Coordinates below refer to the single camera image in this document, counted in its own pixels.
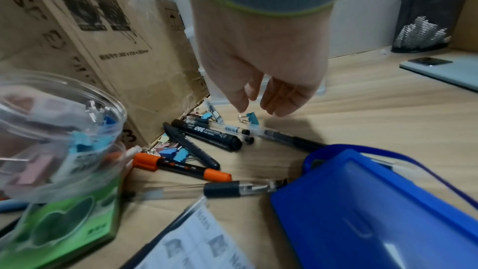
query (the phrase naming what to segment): orange marker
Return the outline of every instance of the orange marker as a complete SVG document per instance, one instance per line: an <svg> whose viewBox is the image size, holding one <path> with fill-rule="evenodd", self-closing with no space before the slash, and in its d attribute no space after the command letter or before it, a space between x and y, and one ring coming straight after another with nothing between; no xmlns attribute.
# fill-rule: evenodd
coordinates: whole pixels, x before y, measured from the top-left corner
<svg viewBox="0 0 478 269"><path fill-rule="evenodd" d="M197 165L184 164L147 153L137 153L134 156L133 166L149 171L156 171L158 167L162 167L164 170L213 182L231 182L233 180L229 173Z"/></svg>

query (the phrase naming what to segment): hand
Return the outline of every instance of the hand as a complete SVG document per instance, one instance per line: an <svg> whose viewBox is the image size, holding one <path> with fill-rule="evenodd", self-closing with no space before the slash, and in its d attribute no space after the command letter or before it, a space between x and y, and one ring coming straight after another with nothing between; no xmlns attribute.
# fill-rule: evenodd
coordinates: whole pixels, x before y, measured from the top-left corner
<svg viewBox="0 0 478 269"><path fill-rule="evenodd" d="M260 106L282 117L315 95L327 71L332 8L274 17L191 0L201 64L239 112L271 79Z"/></svg>

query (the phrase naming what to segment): black mesh basket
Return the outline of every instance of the black mesh basket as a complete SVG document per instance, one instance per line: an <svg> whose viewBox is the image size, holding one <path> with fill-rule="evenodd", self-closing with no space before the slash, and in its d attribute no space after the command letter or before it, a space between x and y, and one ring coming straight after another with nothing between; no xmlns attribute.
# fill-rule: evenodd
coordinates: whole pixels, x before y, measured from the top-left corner
<svg viewBox="0 0 478 269"><path fill-rule="evenodd" d="M465 0L402 0L392 52L444 48L452 38Z"/></svg>

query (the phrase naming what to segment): orange cap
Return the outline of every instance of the orange cap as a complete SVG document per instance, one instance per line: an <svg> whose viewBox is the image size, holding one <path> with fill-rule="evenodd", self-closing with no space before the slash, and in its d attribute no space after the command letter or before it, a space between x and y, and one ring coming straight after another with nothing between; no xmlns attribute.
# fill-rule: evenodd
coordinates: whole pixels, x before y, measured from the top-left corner
<svg viewBox="0 0 478 269"><path fill-rule="evenodd" d="M148 154L144 152L137 153L133 158L133 167L149 170L149 171L157 171L158 166L156 163L162 157L156 156L153 154Z"/></svg>
<svg viewBox="0 0 478 269"><path fill-rule="evenodd" d="M231 182L233 180L233 176L231 176L230 173L208 168L204 170L204 179L213 182Z"/></svg>

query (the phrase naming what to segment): wooden desk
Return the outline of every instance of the wooden desk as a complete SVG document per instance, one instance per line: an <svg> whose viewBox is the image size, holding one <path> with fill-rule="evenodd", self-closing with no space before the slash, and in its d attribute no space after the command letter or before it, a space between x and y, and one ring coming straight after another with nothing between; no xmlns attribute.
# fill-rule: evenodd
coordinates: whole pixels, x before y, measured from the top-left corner
<svg viewBox="0 0 478 269"><path fill-rule="evenodd" d="M363 144L409 155L478 199L478 94L398 68L418 55L380 52L331 60L327 92L287 118L271 118L258 104L263 126L326 143ZM228 124L239 125L232 106L217 106ZM237 179L300 175L306 156L274 142L257 140L239 153L198 143ZM135 170L132 187L194 184L169 172ZM417 182L478 217L433 179ZM117 269L163 230L192 200L129 204L117 238L72 266ZM294 252L266 196L210 201L210 210L258 269L298 268ZM0 215L0 225L12 217Z"/></svg>

